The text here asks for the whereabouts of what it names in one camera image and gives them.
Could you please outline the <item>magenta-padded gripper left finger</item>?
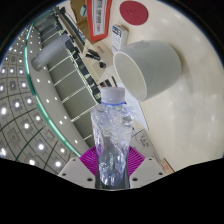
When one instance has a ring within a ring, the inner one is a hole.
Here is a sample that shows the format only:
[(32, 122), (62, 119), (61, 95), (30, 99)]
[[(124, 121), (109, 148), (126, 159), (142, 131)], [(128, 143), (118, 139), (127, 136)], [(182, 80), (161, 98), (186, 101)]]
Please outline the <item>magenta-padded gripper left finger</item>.
[(92, 147), (80, 157), (72, 157), (58, 176), (78, 186), (95, 189), (97, 173), (98, 159)]

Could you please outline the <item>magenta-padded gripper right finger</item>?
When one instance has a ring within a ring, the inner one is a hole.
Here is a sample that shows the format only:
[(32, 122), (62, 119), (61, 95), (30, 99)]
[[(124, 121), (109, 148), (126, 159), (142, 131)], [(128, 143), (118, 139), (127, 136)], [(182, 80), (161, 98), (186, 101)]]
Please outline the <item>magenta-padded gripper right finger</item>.
[(133, 147), (127, 157), (127, 174), (130, 188), (140, 188), (166, 176), (153, 157), (145, 157)]

